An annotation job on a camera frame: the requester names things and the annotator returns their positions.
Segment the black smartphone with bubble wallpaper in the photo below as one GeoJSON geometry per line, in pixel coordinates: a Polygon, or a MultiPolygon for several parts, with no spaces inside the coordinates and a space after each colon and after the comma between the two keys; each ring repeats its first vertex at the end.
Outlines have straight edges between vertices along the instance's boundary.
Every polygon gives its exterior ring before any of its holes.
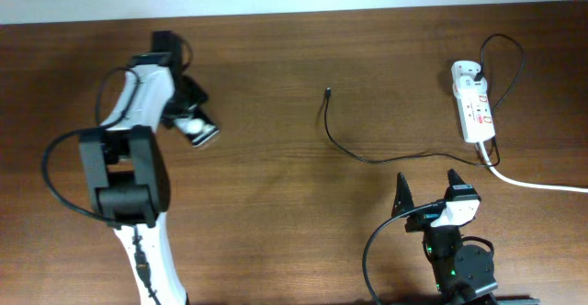
{"type": "Polygon", "coordinates": [[[203,145],[220,132],[218,125],[197,106],[191,107],[185,115],[176,118],[174,124],[193,147],[203,145]]]}

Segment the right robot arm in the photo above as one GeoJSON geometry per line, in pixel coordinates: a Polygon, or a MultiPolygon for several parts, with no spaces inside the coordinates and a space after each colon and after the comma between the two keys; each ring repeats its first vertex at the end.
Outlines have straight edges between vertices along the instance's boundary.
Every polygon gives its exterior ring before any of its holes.
{"type": "Polygon", "coordinates": [[[481,197],[455,170],[447,172],[447,179],[441,199],[417,207],[405,176],[398,174],[391,216],[405,218],[407,232],[423,235],[425,257],[445,304],[495,304],[493,245],[460,232],[474,221],[481,197]]]}

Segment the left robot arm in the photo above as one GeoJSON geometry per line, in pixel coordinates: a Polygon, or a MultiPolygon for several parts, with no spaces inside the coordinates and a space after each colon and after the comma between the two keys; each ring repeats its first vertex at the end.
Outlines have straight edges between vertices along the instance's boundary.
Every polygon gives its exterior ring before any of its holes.
{"type": "Polygon", "coordinates": [[[207,94],[185,73],[191,53],[178,34],[155,31],[150,51],[125,67],[108,117],[79,140],[92,210],[121,242],[142,304],[189,302],[168,240],[171,186],[155,134],[175,128],[197,148],[219,132],[201,108],[207,94]]]}

